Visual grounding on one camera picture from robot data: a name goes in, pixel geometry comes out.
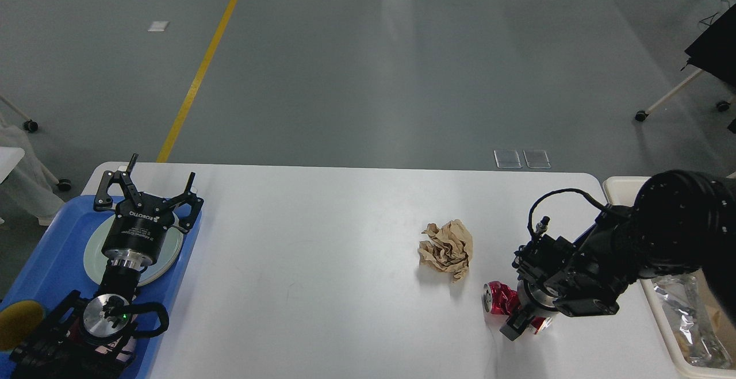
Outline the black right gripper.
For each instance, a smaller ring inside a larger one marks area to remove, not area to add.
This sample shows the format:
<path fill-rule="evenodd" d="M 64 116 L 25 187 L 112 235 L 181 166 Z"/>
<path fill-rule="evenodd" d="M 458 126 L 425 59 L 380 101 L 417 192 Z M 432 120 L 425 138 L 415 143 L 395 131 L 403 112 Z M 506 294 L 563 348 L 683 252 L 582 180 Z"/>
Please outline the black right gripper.
<path fill-rule="evenodd" d="M 500 327 L 500 333 L 508 340 L 517 340 L 526 332 L 536 332 L 537 317 L 552 317 L 559 313 L 550 297 L 528 280 L 519 280 L 517 296 L 520 305 L 516 306 Z"/>

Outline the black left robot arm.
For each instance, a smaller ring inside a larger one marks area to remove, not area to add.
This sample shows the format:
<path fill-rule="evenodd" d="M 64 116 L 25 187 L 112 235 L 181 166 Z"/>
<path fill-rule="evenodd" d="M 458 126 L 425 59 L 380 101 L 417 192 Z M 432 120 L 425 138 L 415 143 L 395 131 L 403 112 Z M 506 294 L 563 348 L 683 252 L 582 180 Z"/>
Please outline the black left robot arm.
<path fill-rule="evenodd" d="M 132 169 L 56 214 L 2 302 L 3 378 L 145 378 L 194 250 L 204 200 L 161 197 Z"/>

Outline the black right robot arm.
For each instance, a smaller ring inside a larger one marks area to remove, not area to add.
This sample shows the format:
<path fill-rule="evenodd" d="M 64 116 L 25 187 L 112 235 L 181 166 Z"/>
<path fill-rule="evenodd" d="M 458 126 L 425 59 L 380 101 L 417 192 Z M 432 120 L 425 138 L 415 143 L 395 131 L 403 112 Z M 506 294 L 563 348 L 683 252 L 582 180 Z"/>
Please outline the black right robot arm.
<path fill-rule="evenodd" d="M 549 217 L 533 222 L 515 251 L 517 298 L 500 332 L 516 340 L 537 318 L 615 315 L 629 285 L 701 270 L 728 320 L 734 322 L 735 180 L 689 170 L 653 175 L 631 207 L 602 204 L 576 188 L 599 214 L 576 240 L 552 238 Z"/>

